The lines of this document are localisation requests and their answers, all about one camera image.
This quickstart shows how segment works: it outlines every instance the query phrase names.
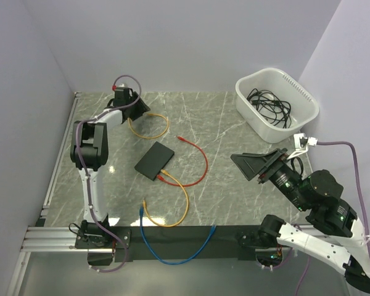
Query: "marble tabletop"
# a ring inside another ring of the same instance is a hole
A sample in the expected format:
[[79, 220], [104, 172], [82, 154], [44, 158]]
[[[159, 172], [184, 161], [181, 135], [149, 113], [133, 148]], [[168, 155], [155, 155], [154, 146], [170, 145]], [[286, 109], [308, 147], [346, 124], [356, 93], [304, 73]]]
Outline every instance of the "marble tabletop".
[[[82, 93], [76, 98], [72, 122], [101, 113], [113, 94]], [[143, 100], [151, 112], [167, 116], [170, 128], [156, 140], [135, 136], [127, 122], [109, 132], [109, 159], [104, 177], [104, 195], [110, 224], [139, 225], [139, 207], [145, 199], [148, 211], [161, 224], [176, 222], [185, 210], [180, 188], [139, 174], [135, 164], [155, 141], [174, 150], [165, 169], [183, 184], [199, 179], [205, 169], [199, 150], [176, 136], [182, 136], [205, 151], [210, 168], [205, 179], [187, 188], [191, 205], [181, 225], [260, 224], [274, 214], [291, 223], [307, 224], [298, 210], [271, 184], [247, 181], [230, 159], [231, 154], [267, 153], [276, 148], [294, 149], [292, 138], [277, 144], [263, 141], [236, 110], [234, 92], [147, 92]], [[133, 123], [145, 136], [165, 128], [160, 117], [143, 116]], [[83, 219], [83, 191], [80, 176], [70, 160], [72, 128], [65, 135], [57, 176], [49, 196], [45, 226], [68, 226]], [[309, 159], [302, 155], [305, 174], [311, 173]]]

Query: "white basket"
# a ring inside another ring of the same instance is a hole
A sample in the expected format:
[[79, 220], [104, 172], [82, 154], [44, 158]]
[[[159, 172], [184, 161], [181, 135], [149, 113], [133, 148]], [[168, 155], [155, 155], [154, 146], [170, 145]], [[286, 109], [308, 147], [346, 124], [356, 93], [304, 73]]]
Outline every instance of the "white basket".
[[[273, 92], [280, 100], [291, 104], [289, 128], [278, 128], [268, 123], [247, 101], [254, 89]], [[312, 121], [319, 112], [319, 105], [313, 96], [302, 88], [284, 71], [266, 68], [241, 78], [236, 83], [236, 108], [258, 135], [269, 143], [277, 143], [295, 134], [306, 123]]]

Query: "black wire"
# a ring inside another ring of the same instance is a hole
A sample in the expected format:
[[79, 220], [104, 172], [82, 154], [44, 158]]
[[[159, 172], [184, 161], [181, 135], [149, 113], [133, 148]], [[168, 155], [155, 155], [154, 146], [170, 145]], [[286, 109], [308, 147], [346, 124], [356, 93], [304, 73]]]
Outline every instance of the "black wire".
[[296, 171], [296, 168], [295, 168], [295, 159], [297, 160], [298, 165], [300, 166], [300, 176], [303, 176], [303, 173], [304, 173], [304, 165], [303, 165], [303, 162], [300, 159], [300, 157], [296, 156], [296, 157], [292, 158], [290, 160], [290, 165], [291, 165], [292, 169], [294, 171]]
[[72, 230], [71, 229], [71, 226], [72, 225], [74, 225], [76, 228], [78, 228], [78, 230], [81, 230], [81, 228], [77, 225], [77, 224], [75, 224], [75, 223], [70, 223], [69, 225], [68, 225], [68, 230], [70, 231], [70, 232], [72, 232], [72, 233], [74, 233], [76, 236], [78, 235], [78, 232], [75, 232], [74, 230]]
[[[273, 99], [268, 98], [266, 96], [267, 94], [271, 95]], [[274, 126], [281, 123], [282, 128], [289, 128], [291, 126], [292, 118], [290, 117], [290, 111], [292, 110], [292, 106], [289, 102], [280, 100], [271, 91], [259, 91], [257, 88], [254, 88], [247, 96], [247, 100], [268, 123]], [[263, 114], [261, 112], [263, 109], [274, 114], [274, 117]]]

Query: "red cable connector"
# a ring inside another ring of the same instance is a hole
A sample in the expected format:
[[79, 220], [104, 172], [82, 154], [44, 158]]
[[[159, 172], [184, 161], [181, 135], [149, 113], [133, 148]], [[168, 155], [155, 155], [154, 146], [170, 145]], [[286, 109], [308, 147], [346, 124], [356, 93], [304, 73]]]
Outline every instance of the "red cable connector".
[[[202, 176], [199, 180], [197, 180], [196, 182], [194, 182], [194, 183], [190, 183], [190, 184], [183, 184], [183, 186], [184, 186], [184, 187], [191, 187], [191, 186], [193, 186], [193, 185], [196, 185], [196, 184], [200, 183], [200, 182], [204, 179], [205, 175], [207, 174], [207, 171], [208, 171], [208, 160], [207, 160], [207, 156], [205, 155], [205, 153], [204, 153], [203, 149], [201, 149], [198, 145], [196, 145], [196, 144], [194, 144], [194, 143], [192, 143], [192, 142], [189, 142], [188, 140], [184, 139], [183, 137], [177, 136], [177, 138], [178, 138], [180, 141], [184, 141], [184, 142], [186, 142], [186, 143], [188, 143], [188, 144], [190, 144], [190, 145], [192, 145], [192, 146], [194, 146], [194, 147], [198, 148], [198, 150], [200, 150], [200, 152], [201, 152], [201, 153], [203, 154], [203, 156], [204, 156], [204, 160], [205, 160], [205, 170], [204, 170], [204, 174], [203, 174], [203, 176]], [[159, 180], [163, 181], [164, 183], [167, 183], [167, 184], [172, 185], [172, 186], [177, 186], [177, 187], [179, 187], [179, 185], [178, 185], [178, 184], [171, 183], [171, 182], [167, 181], [165, 178], [163, 178], [163, 177], [162, 177], [162, 176], [160, 176], [160, 175], [157, 175], [157, 178], [158, 178]]]

